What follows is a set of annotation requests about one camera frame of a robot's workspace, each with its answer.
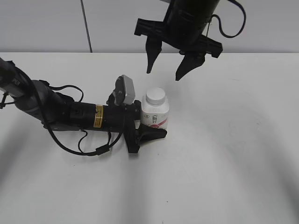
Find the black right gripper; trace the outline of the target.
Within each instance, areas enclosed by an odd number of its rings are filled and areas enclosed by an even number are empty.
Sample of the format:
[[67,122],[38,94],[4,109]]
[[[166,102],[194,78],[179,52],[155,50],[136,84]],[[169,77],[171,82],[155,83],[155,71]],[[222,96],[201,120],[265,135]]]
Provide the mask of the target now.
[[147,36],[145,45],[148,59],[147,74],[151,73],[153,65],[162,51],[162,42],[186,52],[176,71],[176,81],[193,69],[200,67],[205,62],[205,53],[215,58],[222,53],[220,42],[198,33],[189,35],[179,25],[169,26],[162,21],[138,19],[134,34]]

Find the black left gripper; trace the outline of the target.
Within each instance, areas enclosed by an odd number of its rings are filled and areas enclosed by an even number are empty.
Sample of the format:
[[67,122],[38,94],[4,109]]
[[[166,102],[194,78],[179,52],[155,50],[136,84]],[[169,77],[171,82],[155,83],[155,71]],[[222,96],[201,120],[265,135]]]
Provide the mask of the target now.
[[136,129],[135,121],[140,119],[141,102],[135,100],[127,104],[123,97],[112,93],[104,106],[104,130],[108,132],[108,143],[104,152],[108,152],[123,135],[129,153],[136,154],[143,143],[164,139],[167,131],[140,124]]

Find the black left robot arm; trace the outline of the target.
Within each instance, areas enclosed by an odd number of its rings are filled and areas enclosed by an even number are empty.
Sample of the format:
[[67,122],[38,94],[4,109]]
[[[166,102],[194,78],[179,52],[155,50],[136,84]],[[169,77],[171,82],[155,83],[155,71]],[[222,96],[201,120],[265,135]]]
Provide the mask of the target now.
[[[60,93],[67,85],[53,87],[44,80],[32,80],[13,61],[0,61],[0,90],[4,93],[0,107],[7,106],[6,98],[24,113],[38,119],[53,140],[65,151],[80,156],[98,156],[110,151],[124,136],[129,153],[136,154],[140,144],[163,139],[167,131],[145,124],[135,126],[141,119],[141,102],[135,99],[133,80],[122,75],[105,105],[75,101]],[[104,131],[108,142],[93,152],[71,150],[55,136],[55,131]]]

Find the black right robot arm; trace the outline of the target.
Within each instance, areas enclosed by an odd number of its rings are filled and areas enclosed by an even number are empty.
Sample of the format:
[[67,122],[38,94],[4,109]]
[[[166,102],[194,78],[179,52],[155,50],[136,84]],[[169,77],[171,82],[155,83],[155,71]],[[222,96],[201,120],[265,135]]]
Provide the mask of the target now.
[[183,60],[176,71],[176,81],[205,62],[206,54],[218,58],[222,44],[203,35],[203,31],[218,5],[217,0],[172,0],[163,21],[139,18],[134,34],[147,37],[147,73],[167,43],[179,50]]

